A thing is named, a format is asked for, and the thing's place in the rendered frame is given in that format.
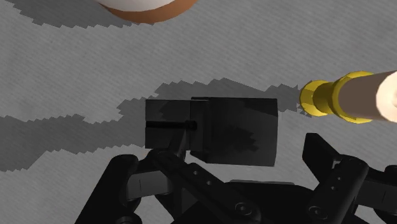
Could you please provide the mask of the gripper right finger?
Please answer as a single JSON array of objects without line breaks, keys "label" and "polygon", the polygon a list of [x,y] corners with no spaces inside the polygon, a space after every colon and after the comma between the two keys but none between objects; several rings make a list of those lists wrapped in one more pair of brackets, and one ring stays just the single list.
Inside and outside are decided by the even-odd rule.
[{"label": "gripper right finger", "polygon": [[397,165],[378,171],[338,153],[316,133],[306,134],[302,159],[319,181],[307,204],[308,224],[369,224],[355,215],[358,206],[397,224]]}]

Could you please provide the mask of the black rectangular box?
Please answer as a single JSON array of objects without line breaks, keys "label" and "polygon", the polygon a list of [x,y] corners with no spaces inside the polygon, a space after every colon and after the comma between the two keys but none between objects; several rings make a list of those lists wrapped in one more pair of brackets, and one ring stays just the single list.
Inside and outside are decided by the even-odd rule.
[{"label": "black rectangular box", "polygon": [[277,154],[276,99],[192,97],[145,102],[145,147],[208,164],[272,167]]}]

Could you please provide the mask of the brown bowl white inside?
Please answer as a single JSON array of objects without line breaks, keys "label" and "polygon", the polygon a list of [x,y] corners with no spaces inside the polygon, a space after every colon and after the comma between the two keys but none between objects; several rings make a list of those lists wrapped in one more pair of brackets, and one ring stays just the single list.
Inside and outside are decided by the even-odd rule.
[{"label": "brown bowl white inside", "polygon": [[94,0],[113,15],[137,24],[155,24],[177,17],[198,0]]}]

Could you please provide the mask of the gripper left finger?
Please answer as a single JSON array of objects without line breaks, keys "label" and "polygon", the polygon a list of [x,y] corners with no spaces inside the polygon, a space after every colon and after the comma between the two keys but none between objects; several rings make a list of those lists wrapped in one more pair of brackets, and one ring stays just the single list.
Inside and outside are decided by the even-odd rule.
[{"label": "gripper left finger", "polygon": [[140,198],[127,198],[127,183],[139,165],[165,175],[172,190],[161,200],[173,208],[171,224],[260,224],[260,209],[198,164],[187,164],[169,151],[151,150],[113,157],[75,224],[143,224],[135,213]]}]

